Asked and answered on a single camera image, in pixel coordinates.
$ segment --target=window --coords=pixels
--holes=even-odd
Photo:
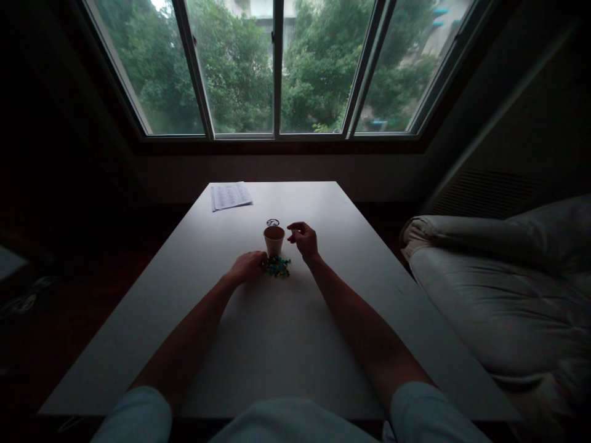
[[[87,2],[113,65],[147,134],[204,134],[169,3]]]
[[[418,137],[487,0],[86,0],[146,137]]]
[[[440,0],[424,8],[414,0],[396,2],[358,130],[409,130],[471,3]]]

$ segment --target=dark floor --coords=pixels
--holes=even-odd
[[[416,207],[371,203],[357,207],[404,263],[398,233]],[[58,283],[38,298],[31,311],[0,322],[0,369],[4,374],[0,377],[0,426],[4,441],[36,442],[49,437],[51,441],[79,442],[92,437],[101,418],[86,418],[58,433],[69,417],[35,414],[188,208],[156,207],[79,239],[58,254]],[[203,441],[226,422],[175,420],[171,442]],[[380,436],[381,423],[356,424]],[[512,439],[505,425],[493,426],[491,431],[494,441]]]

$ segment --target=table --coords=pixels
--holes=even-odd
[[[517,420],[502,391],[336,182],[247,183],[254,204],[212,212],[209,187],[41,407],[105,415],[236,257],[264,250],[266,221],[306,221],[334,271],[398,333],[472,420]],[[235,417],[254,401],[312,397],[348,419],[383,413],[296,246],[291,277],[263,276],[230,300],[181,416]]]

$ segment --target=cup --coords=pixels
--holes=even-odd
[[[279,255],[281,253],[281,245],[285,237],[285,231],[279,226],[269,226],[263,232],[265,242],[267,243],[267,253],[269,257],[272,255]]]

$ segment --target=sofa armrest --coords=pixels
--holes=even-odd
[[[527,234],[505,220],[493,218],[413,217],[400,233],[400,244],[407,260],[422,247],[466,247],[545,266],[544,257]]]

